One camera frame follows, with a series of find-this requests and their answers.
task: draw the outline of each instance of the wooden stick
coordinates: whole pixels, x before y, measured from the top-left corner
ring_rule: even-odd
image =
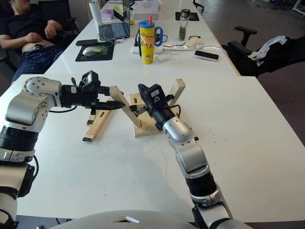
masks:
[[[96,136],[99,134],[101,128],[105,124],[111,111],[98,111],[96,117],[92,123],[92,126],[88,129],[85,137],[82,139],[84,142],[93,142]]]
[[[135,114],[130,110],[129,102],[126,100],[125,96],[122,94],[122,92],[117,86],[110,87],[110,96],[113,98],[114,101],[118,101],[125,104],[125,107],[123,107],[122,110],[136,126],[140,127],[140,119],[137,118]]]
[[[169,106],[175,105],[178,98],[182,94],[183,90],[185,89],[185,83],[183,79],[176,79],[176,82],[173,84],[169,94],[172,94],[174,96],[174,99],[171,100]]]

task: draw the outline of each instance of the white cloth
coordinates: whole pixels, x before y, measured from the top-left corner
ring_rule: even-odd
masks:
[[[260,66],[262,63],[264,63],[264,61],[260,61],[260,59],[264,58],[267,55],[267,52],[270,49],[270,46],[275,44],[275,43],[280,43],[281,45],[285,44],[287,41],[287,38],[285,36],[278,36],[275,37],[269,41],[267,41],[261,48],[259,51],[257,52],[253,52],[250,55],[248,55],[248,57],[253,60],[256,61],[257,66]]]

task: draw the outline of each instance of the floor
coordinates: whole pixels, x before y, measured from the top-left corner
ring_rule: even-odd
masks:
[[[278,35],[291,38],[303,36],[305,18],[291,12],[289,7],[272,9],[274,5],[262,0],[196,0],[205,6],[203,17],[221,44],[241,40],[242,35],[232,29],[234,25],[258,29],[247,47],[255,50],[265,41]],[[305,144],[305,63],[298,63],[274,73],[265,73],[258,80],[285,116],[291,127]],[[18,216],[20,229],[46,228],[57,225],[55,219]],[[255,229],[302,229],[305,221],[285,223],[249,223]]]

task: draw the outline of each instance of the man's hand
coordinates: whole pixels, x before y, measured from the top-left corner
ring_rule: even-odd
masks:
[[[28,35],[26,35],[24,37],[25,41],[27,43],[37,43],[37,42],[41,42],[42,38],[38,33],[35,32],[30,32]]]
[[[47,38],[49,39],[53,39],[57,35],[56,29],[51,23],[47,25],[44,31],[46,33]]]

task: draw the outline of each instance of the black phone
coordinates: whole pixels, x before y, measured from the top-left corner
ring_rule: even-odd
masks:
[[[197,50],[195,52],[195,57],[209,61],[218,61],[219,55]]]
[[[83,46],[83,45],[94,45],[97,43],[97,39],[93,40],[83,40],[83,41],[77,41],[76,46]]]

